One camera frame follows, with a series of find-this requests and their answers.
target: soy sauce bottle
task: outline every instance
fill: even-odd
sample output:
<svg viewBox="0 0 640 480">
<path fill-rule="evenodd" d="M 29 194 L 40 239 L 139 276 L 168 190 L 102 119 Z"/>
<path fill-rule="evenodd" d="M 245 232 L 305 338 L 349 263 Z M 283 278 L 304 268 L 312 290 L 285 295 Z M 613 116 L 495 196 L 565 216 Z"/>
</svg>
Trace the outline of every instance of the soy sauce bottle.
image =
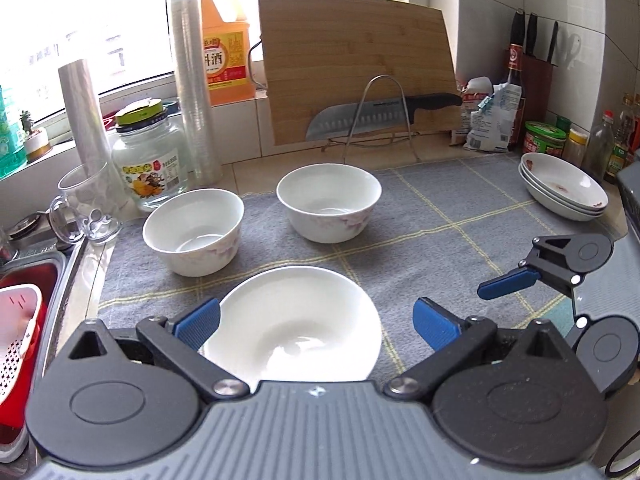
<svg viewBox="0 0 640 480">
<path fill-rule="evenodd" d="M 522 88 L 516 118 L 513 121 L 511 136 L 509 138 L 509 149 L 513 149 L 520 142 L 520 129 L 522 127 L 522 116 L 526 102 L 524 86 L 522 84 L 522 46 L 524 44 L 525 19 L 524 10 L 518 9 L 511 23 L 511 39 L 509 45 L 509 71 L 502 83 L 511 83 Z"/>
</svg>

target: orange liquid bottle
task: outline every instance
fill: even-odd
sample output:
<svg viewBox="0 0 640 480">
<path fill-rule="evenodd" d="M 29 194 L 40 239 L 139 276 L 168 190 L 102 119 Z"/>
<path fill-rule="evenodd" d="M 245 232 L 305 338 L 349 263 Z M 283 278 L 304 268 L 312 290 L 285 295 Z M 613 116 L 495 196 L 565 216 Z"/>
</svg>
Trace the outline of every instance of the orange liquid bottle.
<svg viewBox="0 0 640 480">
<path fill-rule="evenodd" d="M 200 0 L 200 7 L 203 56 L 211 104 L 221 105 L 254 98 L 255 86 L 251 83 L 246 65 L 250 46 L 249 23 L 244 13 L 238 4 L 231 2 L 234 20 L 226 22 L 214 0 Z"/>
</svg>

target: checkered mat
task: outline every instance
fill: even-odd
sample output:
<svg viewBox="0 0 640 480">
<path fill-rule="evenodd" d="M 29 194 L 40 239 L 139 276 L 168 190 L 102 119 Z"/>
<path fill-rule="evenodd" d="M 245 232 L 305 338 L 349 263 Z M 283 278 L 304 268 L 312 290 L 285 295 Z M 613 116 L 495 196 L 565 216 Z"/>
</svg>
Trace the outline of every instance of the checkered mat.
<svg viewBox="0 0 640 480">
<path fill-rule="evenodd" d="M 565 333 L 569 299 L 535 286 L 493 301 L 478 284 L 513 269 L 534 236 L 604 232 L 599 221 L 571 222 L 531 199 L 511 154 L 427 162 L 376 171 L 382 198 L 367 228 L 348 242 L 322 245 L 300 237 L 274 193 L 247 195 L 238 255 L 220 272 L 184 278 L 166 270 L 142 239 L 143 219 L 126 224 L 106 273 L 98 316 L 110 328 L 145 316 L 174 316 L 243 280 L 285 265 L 313 265 L 348 276 L 370 295 L 383 325 L 383 347 L 372 378 L 385 381 L 431 349 L 412 325 L 412 307 L 429 296 L 460 317 L 479 314 L 501 327 L 548 317 Z"/>
</svg>

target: bamboo cutting board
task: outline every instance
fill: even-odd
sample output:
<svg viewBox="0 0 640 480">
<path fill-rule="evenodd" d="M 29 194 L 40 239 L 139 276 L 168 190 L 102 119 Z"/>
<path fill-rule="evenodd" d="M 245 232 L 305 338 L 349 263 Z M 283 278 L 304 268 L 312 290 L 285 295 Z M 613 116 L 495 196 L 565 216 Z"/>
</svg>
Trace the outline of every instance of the bamboo cutting board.
<svg viewBox="0 0 640 480">
<path fill-rule="evenodd" d="M 321 110 L 356 103 L 394 76 L 406 95 L 458 93 L 442 12 L 391 0 L 258 0 L 276 145 L 305 140 Z M 399 96 L 389 80 L 367 100 Z M 418 110 L 413 130 L 460 126 L 460 109 Z M 399 126 L 386 131 L 403 132 Z"/>
</svg>

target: white bowl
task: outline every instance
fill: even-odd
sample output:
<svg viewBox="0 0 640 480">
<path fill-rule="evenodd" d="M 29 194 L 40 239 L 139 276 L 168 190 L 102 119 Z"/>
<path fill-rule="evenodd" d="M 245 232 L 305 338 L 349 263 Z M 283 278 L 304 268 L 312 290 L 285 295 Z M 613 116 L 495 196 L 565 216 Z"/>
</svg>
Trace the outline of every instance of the white bowl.
<svg viewBox="0 0 640 480">
<path fill-rule="evenodd" d="M 569 209 L 573 209 L 574 211 L 577 211 L 578 213 L 585 213 L 585 214 L 587 214 L 589 216 L 593 216 L 593 217 L 596 217 L 596 218 L 598 216 L 601 216 L 604 213 L 603 210 L 590 211 L 588 209 L 575 206 L 575 205 L 571 204 L 570 202 L 568 202 L 567 200 L 565 200 L 564 198 L 560 198 L 560 197 L 558 197 L 556 195 L 551 194 L 551 192 L 548 189 L 546 189 L 545 187 L 540 186 L 540 184 L 538 184 L 535 180 L 533 180 L 533 178 L 530 176 L 530 174 L 527 173 L 526 169 L 524 168 L 524 166 L 522 164 L 519 165 L 518 172 L 520 173 L 520 176 L 524 180 L 527 180 L 539 192 L 541 192 L 542 194 L 548 196 L 554 202 L 558 202 L 559 204 L 561 204 L 561 205 L 563 205 L 565 207 L 568 207 Z"/>
<path fill-rule="evenodd" d="M 207 359 L 255 391 L 260 380 L 363 381 L 378 359 L 378 311 L 356 283 L 320 267 L 254 276 L 220 303 Z"/>
<path fill-rule="evenodd" d="M 538 186 L 538 184 L 533 183 L 532 181 L 527 179 L 523 174 L 522 168 L 519 168 L 518 170 L 531 196 L 536 199 L 536 201 L 541 205 L 549 209 L 549 211 L 552 211 L 563 218 L 574 220 L 576 222 L 589 222 L 602 216 L 602 213 L 588 214 L 586 212 L 580 212 L 578 210 L 571 209 L 559 202 L 556 202 L 556 200 L 546 194 L 544 190 L 540 186 Z"/>
<path fill-rule="evenodd" d="M 286 174 L 276 188 L 293 228 L 321 244 L 359 235 L 382 194 L 367 171 L 345 164 L 314 164 Z"/>
<path fill-rule="evenodd" d="M 206 276 L 226 266 L 240 243 L 244 203 L 224 189 L 197 189 L 167 200 L 146 219 L 142 237 L 176 274 Z"/>
<path fill-rule="evenodd" d="M 602 211 L 609 203 L 600 185 L 570 162 L 546 153 L 525 153 L 520 161 L 534 182 L 572 205 Z"/>
</svg>

